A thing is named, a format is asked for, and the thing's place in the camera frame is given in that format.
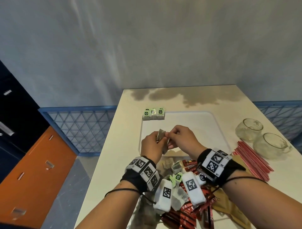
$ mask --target clear glass cup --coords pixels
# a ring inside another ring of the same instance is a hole
[[[277,159],[284,153],[292,150],[292,146],[279,135],[273,133],[265,133],[255,139],[253,143],[254,150],[267,159]]]
[[[246,142],[253,142],[261,136],[263,125],[258,120],[252,118],[244,119],[235,129],[236,135]]]

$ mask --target black cable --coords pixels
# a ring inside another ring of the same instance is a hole
[[[241,179],[241,178],[260,180],[260,181],[262,181],[262,182],[264,182],[264,183],[267,184],[267,182],[265,182],[264,180],[261,180],[261,179],[259,179],[259,178],[257,178],[257,177],[253,177],[253,176],[236,176],[236,177],[233,177],[233,178],[230,178],[230,179],[226,180],[225,183],[224,183],[223,185],[225,185],[225,184],[228,183],[229,181],[237,180],[237,179]],[[216,192],[216,191],[217,191],[218,189],[220,189],[222,186],[218,186],[217,188],[215,188],[215,189],[212,191],[212,193]]]
[[[139,195],[142,195],[144,198],[146,198],[150,203],[153,203],[153,204],[156,204],[156,202],[150,200],[148,197],[146,197],[144,194],[141,194],[137,189],[129,189],[129,188],[122,188],[122,189],[113,189],[109,192],[106,193],[105,197],[109,194],[109,193],[112,193],[112,192],[116,192],[116,191],[134,191],[134,192],[137,192]]]

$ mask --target orange cabinet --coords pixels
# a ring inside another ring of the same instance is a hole
[[[0,184],[0,222],[40,228],[75,159],[49,127]]]

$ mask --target white tray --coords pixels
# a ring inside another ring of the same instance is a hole
[[[162,129],[171,131],[176,125],[189,127],[197,140],[208,148],[219,148],[230,154],[231,149],[223,136],[218,123],[212,113],[207,111],[166,111],[164,120],[142,121],[139,151],[141,141],[153,131]],[[169,150],[165,156],[184,157],[188,156],[179,148]]]

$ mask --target hand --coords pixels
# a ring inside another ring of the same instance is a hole
[[[156,143],[156,136],[158,134],[158,131],[154,131],[150,135],[147,135],[142,140],[142,149],[140,152],[141,156],[146,156],[152,161],[154,161],[155,164],[159,162],[159,160],[162,157],[162,149],[165,145],[167,145],[168,138],[163,137],[162,140],[160,140],[158,143]]]
[[[207,149],[198,142],[194,133],[188,127],[176,125],[165,135],[171,139],[168,144],[169,150],[179,147],[194,160],[197,160],[199,155]]]

